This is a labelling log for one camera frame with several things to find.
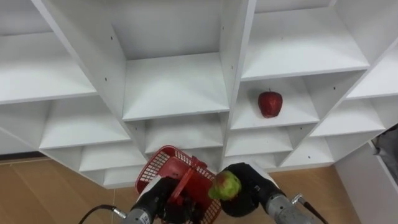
plastic basket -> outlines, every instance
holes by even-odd
[[[169,201],[176,200],[184,189],[192,200],[205,210],[201,224],[215,221],[221,211],[221,204],[218,200],[208,197],[208,190],[215,175],[207,169],[204,162],[186,155],[174,146],[164,146],[152,156],[139,174],[136,181],[138,193],[140,194],[157,175],[180,180]]]

shelf board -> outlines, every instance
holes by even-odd
[[[34,149],[22,143],[20,140],[8,135],[7,133],[4,133],[1,128],[0,142],[0,155],[34,151]]]
[[[164,145],[179,149],[223,146],[217,114],[199,114],[149,120],[146,123],[146,153]]]
[[[384,129],[369,100],[349,100],[342,102],[332,111],[310,136],[365,133]]]
[[[105,170],[104,186],[108,189],[132,187],[144,166],[120,167]]]
[[[268,128],[231,132],[225,156],[292,151],[285,128]]]
[[[219,53],[127,64],[125,121],[228,110]]]
[[[223,169],[231,164],[245,162],[257,164],[261,169],[277,167],[289,152],[276,152],[268,154],[248,155],[248,156],[229,156],[224,158]]]
[[[206,148],[206,149],[190,149],[183,150],[189,156],[195,156],[200,161],[207,164],[207,169],[212,173],[217,173],[223,149],[222,147],[217,148]]]
[[[0,37],[0,104],[96,95],[54,33]]]
[[[282,109],[275,118],[261,115],[257,100],[264,91],[283,97]],[[241,84],[231,129],[252,129],[316,123],[319,121],[302,77],[275,78]]]
[[[348,99],[398,95],[398,47],[384,57],[358,86]]]
[[[281,167],[333,163],[333,156],[325,138],[310,138],[293,151]]]
[[[258,0],[256,13],[328,7],[330,0]]]
[[[255,14],[243,80],[368,68],[332,7]]]
[[[67,168],[79,171],[82,147],[68,147],[62,149],[39,149],[42,154],[61,163]]]
[[[40,149],[128,141],[130,137],[98,96],[55,100]]]
[[[139,166],[147,163],[132,142],[86,146],[81,152],[79,171]]]

shelving unit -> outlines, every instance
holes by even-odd
[[[53,101],[40,149],[128,141],[118,121],[98,96]]]
[[[242,80],[368,67],[333,8],[268,12],[254,15]]]
[[[125,121],[228,110],[219,53],[128,62]]]
[[[347,96],[348,99],[398,95],[398,47],[389,52]]]
[[[328,165],[334,162],[328,143],[324,138],[310,138],[304,140],[291,156],[280,166],[300,166],[303,164]]]
[[[230,134],[226,156],[262,154],[291,151],[289,134],[285,128],[269,128],[253,131],[236,131]]]
[[[143,166],[146,159],[131,142],[85,146],[81,152],[79,171]]]
[[[369,100],[349,100],[342,102],[330,113],[310,136],[332,136],[385,129]]]
[[[264,91],[276,91],[283,96],[282,110],[275,118],[264,119],[260,112],[257,99]],[[268,128],[318,121],[303,78],[274,78],[242,83],[231,129]]]
[[[0,15],[0,152],[106,188],[166,144],[213,172],[272,172],[328,166],[398,123],[389,0],[6,0]],[[284,102],[266,119],[269,90]]]
[[[239,162],[254,162],[261,169],[274,169],[289,155],[288,152],[275,152],[251,156],[230,156],[224,159],[223,168]]]
[[[155,152],[164,145],[180,149],[223,146],[218,115],[190,115],[147,121],[145,152]]]
[[[0,104],[96,95],[53,32],[0,37]]]

apple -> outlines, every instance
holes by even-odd
[[[282,95],[274,91],[267,91],[259,95],[259,108],[265,118],[274,118],[278,116],[282,109]]]

